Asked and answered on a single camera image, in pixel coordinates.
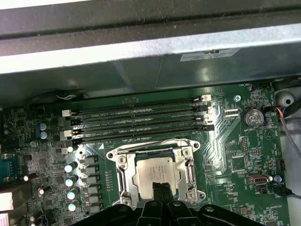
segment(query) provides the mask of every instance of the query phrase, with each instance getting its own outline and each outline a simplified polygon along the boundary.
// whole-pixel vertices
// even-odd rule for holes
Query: gray cable
[[[297,147],[297,145],[295,144],[295,142],[293,141],[290,132],[288,131],[288,128],[286,126],[285,120],[284,118],[280,118],[280,121],[283,125],[283,130],[286,134],[287,139],[289,140],[289,142],[291,143],[291,145],[293,146],[293,148],[295,149],[295,151],[297,152],[298,156],[301,158],[301,152],[299,150],[299,148]]]
[[[286,118],[285,119],[286,124],[292,123],[292,122],[301,122],[301,118]]]
[[[301,195],[292,194],[291,197],[296,199],[301,199]]]

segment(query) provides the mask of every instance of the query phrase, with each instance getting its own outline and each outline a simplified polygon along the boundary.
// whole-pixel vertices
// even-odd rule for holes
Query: wire
[[[301,195],[291,194],[290,196],[291,196],[292,198],[301,199]]]
[[[282,114],[281,108],[278,107],[277,110],[279,111],[280,117],[283,118],[283,114]]]
[[[283,118],[283,115],[282,116],[280,115],[280,121],[281,121],[281,123],[283,125],[283,130],[284,130],[284,132],[286,134],[287,139],[291,143],[292,147],[295,149],[295,151],[298,154],[298,156],[301,158],[301,152],[300,152],[299,148],[297,147],[297,145],[295,144],[295,142],[293,141],[293,139],[291,137],[291,134],[290,134],[290,132],[289,132],[287,126],[286,126],[285,119]]]
[[[298,118],[298,117],[296,117],[296,118],[286,118],[285,122],[286,122],[286,124],[290,124],[292,122],[298,122],[298,123],[300,123],[301,122],[301,118]]]

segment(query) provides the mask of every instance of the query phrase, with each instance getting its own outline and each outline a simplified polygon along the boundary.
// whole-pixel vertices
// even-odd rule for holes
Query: chip
[[[242,171],[246,168],[245,157],[235,156],[231,159],[232,170],[234,172]]]
[[[40,165],[45,165],[46,164],[46,159],[40,159],[39,164]]]
[[[57,183],[63,183],[64,182],[64,178],[62,176],[57,176],[56,177],[56,182]]]
[[[248,209],[246,206],[241,206],[239,209],[242,215],[246,215],[248,213]]]
[[[65,218],[64,219],[64,223],[65,223],[65,225],[72,225],[72,219],[71,218]]]
[[[173,195],[176,194],[180,175],[175,174],[175,166],[171,157],[151,158],[137,162],[137,177],[133,178],[142,199],[152,198],[152,183],[169,183]]]
[[[31,154],[26,154],[23,156],[24,161],[31,161],[32,160],[32,155]]]
[[[46,200],[46,206],[52,206],[52,200]]]
[[[16,122],[16,127],[23,127],[24,126],[24,121],[23,120],[19,120]]]

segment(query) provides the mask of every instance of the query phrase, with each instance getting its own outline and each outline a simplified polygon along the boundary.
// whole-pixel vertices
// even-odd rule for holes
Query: white label
[[[180,61],[205,60],[205,59],[213,59],[213,58],[221,58],[221,57],[231,57],[234,54],[236,54],[239,50],[240,50],[239,48],[232,48],[232,49],[203,51],[198,53],[187,53],[182,55]]]

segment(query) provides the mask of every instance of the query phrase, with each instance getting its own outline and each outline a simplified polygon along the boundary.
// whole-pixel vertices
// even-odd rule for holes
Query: black cable
[[[283,117],[286,118],[290,116],[291,114],[294,114],[296,111],[298,111],[301,108],[301,99],[293,102],[291,105],[285,108],[285,112],[283,114]]]
[[[38,94],[34,97],[27,98],[24,101],[24,110],[27,113],[27,116],[29,118],[32,117],[32,111],[31,111],[31,105],[34,103],[40,101],[40,100],[45,100],[47,98],[51,97],[56,97],[60,99],[64,99],[65,97],[68,96],[73,96],[73,97],[79,97],[79,96],[84,96],[85,90],[82,89],[72,89],[72,90],[52,90],[46,93],[41,93]]]
[[[275,81],[272,83],[272,86],[274,87],[275,91],[290,88],[290,87],[301,86],[301,77],[299,78],[294,77],[294,78],[284,79],[281,81]]]

